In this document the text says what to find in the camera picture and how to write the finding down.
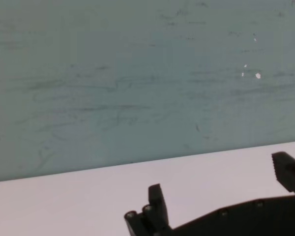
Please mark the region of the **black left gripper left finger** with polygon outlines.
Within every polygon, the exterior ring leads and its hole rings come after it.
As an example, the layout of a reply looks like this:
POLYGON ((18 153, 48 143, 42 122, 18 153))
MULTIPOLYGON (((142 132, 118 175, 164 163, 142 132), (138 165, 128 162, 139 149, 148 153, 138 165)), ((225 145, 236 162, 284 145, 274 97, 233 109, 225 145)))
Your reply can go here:
POLYGON ((148 188, 148 204, 141 212, 129 211, 124 219, 131 236, 171 236, 168 212, 160 184, 148 188))

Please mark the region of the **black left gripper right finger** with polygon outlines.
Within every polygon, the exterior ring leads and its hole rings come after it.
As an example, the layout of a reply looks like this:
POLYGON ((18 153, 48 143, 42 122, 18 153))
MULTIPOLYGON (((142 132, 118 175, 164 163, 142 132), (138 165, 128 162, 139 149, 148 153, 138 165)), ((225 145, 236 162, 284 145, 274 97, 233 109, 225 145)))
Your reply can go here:
POLYGON ((295 193, 295 158, 284 151, 273 153, 271 157, 277 181, 295 193))

